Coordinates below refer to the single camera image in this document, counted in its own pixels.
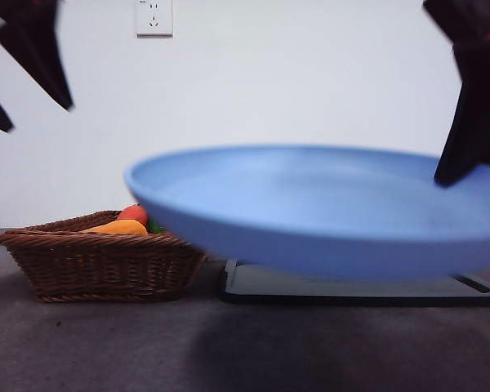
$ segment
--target basket rim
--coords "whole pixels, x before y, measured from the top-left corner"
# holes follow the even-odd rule
[[[18,229],[6,229],[3,233],[0,233],[0,244],[7,245],[18,240],[24,240],[31,243],[39,243],[44,246],[47,242],[60,243],[62,245],[71,245],[77,243],[93,244],[95,242],[101,242],[102,244],[120,244],[127,245],[153,245],[153,244],[169,244],[175,246],[193,246],[188,241],[176,237],[170,232],[164,233],[147,233],[147,234],[107,234],[107,233],[95,233],[95,232],[82,232],[72,230],[57,230],[50,231],[44,230],[54,225],[71,224],[76,221],[90,218],[94,216],[113,215],[119,213],[119,210],[104,210],[93,212],[84,216],[77,216],[65,220],[57,220],[54,222],[48,222],[43,225],[32,225]]]

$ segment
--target green vegetable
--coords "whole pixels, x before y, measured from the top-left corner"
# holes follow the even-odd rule
[[[147,231],[149,231],[149,233],[159,234],[163,233],[165,229],[153,218],[149,218],[149,222],[147,223]]]

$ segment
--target table surface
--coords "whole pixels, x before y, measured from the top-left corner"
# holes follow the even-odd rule
[[[490,391],[490,308],[231,305],[223,266],[178,301],[40,304],[0,247],[0,392]]]

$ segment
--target toy fruit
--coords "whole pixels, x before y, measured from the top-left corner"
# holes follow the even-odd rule
[[[147,221],[149,220],[149,216],[147,215],[147,211],[138,205],[126,207],[122,212],[119,213],[116,218],[117,221],[121,219],[134,219],[135,221],[139,221],[143,226],[147,225]]]
[[[165,232],[163,227],[160,226],[160,224],[157,221],[155,221],[153,218],[149,218],[149,223],[147,224],[147,230],[153,234],[159,234]]]
[[[106,225],[91,227],[82,230],[83,233],[105,233],[105,234],[147,234],[147,229],[138,220],[121,219],[113,220]]]

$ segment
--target white wall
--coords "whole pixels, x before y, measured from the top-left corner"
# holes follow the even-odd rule
[[[459,78],[420,0],[174,0],[172,39],[136,38],[132,0],[61,5],[71,113],[0,47],[0,227],[124,207],[127,165],[172,149],[442,151]]]

